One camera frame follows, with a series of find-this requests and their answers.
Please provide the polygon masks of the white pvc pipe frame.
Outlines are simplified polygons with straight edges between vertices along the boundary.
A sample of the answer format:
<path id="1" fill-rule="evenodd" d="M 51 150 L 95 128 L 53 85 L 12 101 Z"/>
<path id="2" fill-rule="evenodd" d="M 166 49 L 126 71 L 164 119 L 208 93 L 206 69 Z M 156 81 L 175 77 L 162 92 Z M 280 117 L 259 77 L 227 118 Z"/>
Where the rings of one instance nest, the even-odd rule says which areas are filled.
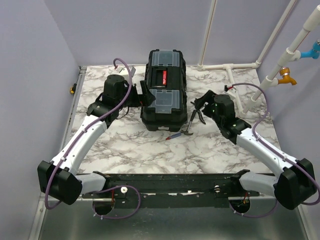
<path id="1" fill-rule="evenodd" d="M 281 31 L 282 26 L 286 22 L 287 18 L 289 17 L 290 13 L 294 9 L 297 1 L 291 0 L 287 7 L 285 8 L 283 14 L 281 15 L 280 19 L 278 20 L 274 30 L 272 31 L 270 37 L 268 38 L 265 46 L 263 47 L 260 55 L 258 56 L 257 60 L 252 63 L 224 63 L 224 64 L 216 64 L 216 65 L 204 65 L 205 53 L 207 49 L 207 45 L 209 42 L 209 37 L 211 33 L 211 28 L 213 25 L 213 19 L 215 15 L 215 11 L 217 8 L 217 1 L 213 0 L 210 5 L 208 20 L 206 24 L 203 44 L 200 52 L 199 61 L 197 63 L 197 70 L 198 71 L 208 71 L 208 70 L 225 70 L 227 75 L 229 76 L 229 80 L 232 84 L 235 83 L 232 70 L 234 69 L 257 69 L 262 64 L 264 57 L 267 55 L 268 50 L 271 48 L 272 43 L 276 39 L 278 33 Z M 305 40 L 309 33 L 314 31 L 320 25 L 320 7 L 317 6 L 312 11 L 310 16 L 304 22 L 301 31 L 297 34 L 295 39 L 292 41 L 289 47 L 284 50 L 284 53 L 280 56 L 279 60 L 276 62 L 275 67 L 271 71 L 271 74 L 267 75 L 262 83 L 259 85 L 261 90 L 257 90 L 255 94 L 249 98 L 246 103 L 242 103 L 240 100 L 240 94 L 233 90 L 231 92 L 231 96 L 235 99 L 238 113 L 240 117 L 245 117 L 249 110 L 251 110 L 257 103 L 258 97 L 262 94 L 262 91 L 269 89 L 270 87 L 278 86 L 278 79 L 281 79 L 279 71 L 282 67 L 286 67 L 287 63 L 294 62 L 300 60 L 301 51 L 298 50 L 301 43 Z"/>

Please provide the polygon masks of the orange pipe tap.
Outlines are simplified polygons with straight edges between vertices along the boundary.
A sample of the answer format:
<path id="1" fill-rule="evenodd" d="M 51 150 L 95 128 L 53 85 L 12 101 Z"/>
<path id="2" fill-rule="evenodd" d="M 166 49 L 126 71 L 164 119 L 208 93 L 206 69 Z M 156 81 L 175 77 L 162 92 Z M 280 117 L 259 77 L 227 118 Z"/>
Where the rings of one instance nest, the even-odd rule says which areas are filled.
<path id="1" fill-rule="evenodd" d="M 291 84 L 292 86 L 296 85 L 297 82 L 290 76 L 290 68 L 289 67 L 282 67 L 279 71 L 279 75 L 281 79 L 278 79 L 278 84 Z"/>

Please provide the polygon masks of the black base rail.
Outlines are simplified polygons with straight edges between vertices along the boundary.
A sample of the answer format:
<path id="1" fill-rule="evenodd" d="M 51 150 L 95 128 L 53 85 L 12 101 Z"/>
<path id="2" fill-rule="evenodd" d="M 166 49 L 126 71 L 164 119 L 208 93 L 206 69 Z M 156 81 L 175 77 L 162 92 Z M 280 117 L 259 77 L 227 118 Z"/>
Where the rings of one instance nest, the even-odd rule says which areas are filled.
<path id="1" fill-rule="evenodd" d="M 236 173 L 213 174 L 107 174 L 105 189 L 126 185 L 127 193 L 119 189 L 105 193 L 86 193 L 84 199 L 114 200 L 117 208 L 227 208 L 229 199 L 258 197 L 260 193 L 244 190 L 236 183 Z"/>

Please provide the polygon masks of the blue pipe fitting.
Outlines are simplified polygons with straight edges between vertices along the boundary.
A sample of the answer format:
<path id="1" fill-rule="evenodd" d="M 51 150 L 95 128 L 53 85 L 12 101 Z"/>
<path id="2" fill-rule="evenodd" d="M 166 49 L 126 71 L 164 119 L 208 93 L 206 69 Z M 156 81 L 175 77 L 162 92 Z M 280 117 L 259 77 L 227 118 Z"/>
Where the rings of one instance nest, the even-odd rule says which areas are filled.
<path id="1" fill-rule="evenodd" d="M 320 57 L 320 40 L 318 39 L 309 51 L 301 52 L 300 58 L 312 58 L 314 60 Z"/>

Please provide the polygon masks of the yellow black knob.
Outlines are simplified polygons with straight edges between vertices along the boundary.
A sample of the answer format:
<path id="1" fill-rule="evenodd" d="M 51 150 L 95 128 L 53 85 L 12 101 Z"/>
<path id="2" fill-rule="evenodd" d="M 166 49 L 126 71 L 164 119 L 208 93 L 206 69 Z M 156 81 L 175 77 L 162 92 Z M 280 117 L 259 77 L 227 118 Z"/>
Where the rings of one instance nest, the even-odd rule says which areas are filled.
<path id="1" fill-rule="evenodd" d="M 69 92 L 70 94 L 74 95 L 77 89 L 77 84 L 74 83 L 73 86 L 70 88 Z"/>

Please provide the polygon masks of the grey black handled tool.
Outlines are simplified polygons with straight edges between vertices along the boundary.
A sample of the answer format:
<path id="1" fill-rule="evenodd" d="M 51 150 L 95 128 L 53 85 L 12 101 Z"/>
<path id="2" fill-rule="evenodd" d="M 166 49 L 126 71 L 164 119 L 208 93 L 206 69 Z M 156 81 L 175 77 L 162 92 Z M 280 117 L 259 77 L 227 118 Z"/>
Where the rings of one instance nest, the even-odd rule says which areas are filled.
<path id="1" fill-rule="evenodd" d="M 197 114 L 198 114 L 198 117 L 199 117 L 200 122 L 201 122 L 202 124 L 206 125 L 206 122 L 205 122 L 205 120 L 204 120 L 204 118 L 203 118 L 203 115 L 202 115 L 202 113 L 201 113 L 200 110 L 197 111 Z"/>

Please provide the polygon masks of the steel claw hammer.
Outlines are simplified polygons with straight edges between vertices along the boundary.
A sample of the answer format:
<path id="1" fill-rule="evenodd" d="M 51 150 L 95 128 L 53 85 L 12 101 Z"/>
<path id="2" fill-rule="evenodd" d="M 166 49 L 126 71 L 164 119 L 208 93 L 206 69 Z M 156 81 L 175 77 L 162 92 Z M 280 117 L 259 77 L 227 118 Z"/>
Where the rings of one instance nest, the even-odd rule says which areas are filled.
<path id="1" fill-rule="evenodd" d="M 190 129 L 191 129 L 191 125 L 193 123 L 193 120 L 194 120 L 196 114 L 197 114 L 197 110 L 195 109 L 195 110 L 193 110 L 193 112 L 191 114 L 191 118 L 189 120 L 187 128 L 185 130 L 181 130 L 180 131 L 183 135 L 186 135 L 186 136 L 192 136 L 193 135 L 193 133 L 190 132 Z"/>

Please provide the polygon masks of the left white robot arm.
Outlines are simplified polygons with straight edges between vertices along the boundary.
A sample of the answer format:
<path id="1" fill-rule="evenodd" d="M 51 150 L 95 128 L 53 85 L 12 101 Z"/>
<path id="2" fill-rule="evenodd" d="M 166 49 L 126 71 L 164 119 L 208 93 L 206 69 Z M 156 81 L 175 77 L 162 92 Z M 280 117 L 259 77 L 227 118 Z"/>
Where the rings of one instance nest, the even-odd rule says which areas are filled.
<path id="1" fill-rule="evenodd" d="M 91 103 L 83 122 L 71 140 L 51 161 L 42 161 L 37 167 L 40 190 L 45 200 L 53 197 L 59 203 L 73 204 L 80 195 L 96 193 L 104 198 L 111 185 L 98 172 L 77 174 L 85 156 L 97 139 L 111 126 L 124 108 L 148 107 L 156 99 L 145 80 L 140 81 L 142 93 L 132 79 L 111 74 L 104 82 L 103 92 Z"/>

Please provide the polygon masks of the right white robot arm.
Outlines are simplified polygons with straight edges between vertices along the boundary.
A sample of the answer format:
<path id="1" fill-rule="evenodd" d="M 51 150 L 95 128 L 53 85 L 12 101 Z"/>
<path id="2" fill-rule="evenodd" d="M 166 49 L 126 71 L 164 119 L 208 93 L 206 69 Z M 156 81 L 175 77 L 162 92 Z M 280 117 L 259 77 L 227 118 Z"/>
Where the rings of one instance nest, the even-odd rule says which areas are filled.
<path id="1" fill-rule="evenodd" d="M 230 191 L 241 196 L 255 191 L 275 197 L 286 209 L 293 210 L 317 191 L 314 168 L 306 158 L 298 160 L 266 141 L 254 128 L 236 116 L 234 102 L 227 94 L 208 90 L 194 100 L 196 111 L 211 118 L 223 137 L 259 159 L 273 175 L 242 170 L 233 176 Z"/>

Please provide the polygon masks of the black plastic toolbox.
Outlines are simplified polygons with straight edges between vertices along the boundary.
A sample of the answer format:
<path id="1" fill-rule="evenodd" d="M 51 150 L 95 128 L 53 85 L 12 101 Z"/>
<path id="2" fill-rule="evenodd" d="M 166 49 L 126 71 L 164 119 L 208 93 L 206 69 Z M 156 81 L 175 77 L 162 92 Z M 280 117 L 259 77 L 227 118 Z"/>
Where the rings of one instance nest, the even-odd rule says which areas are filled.
<path id="1" fill-rule="evenodd" d="M 178 132 L 188 121 L 183 53 L 176 49 L 150 51 L 144 80 L 155 96 L 150 106 L 141 108 L 140 118 L 146 129 L 155 132 L 164 127 Z"/>

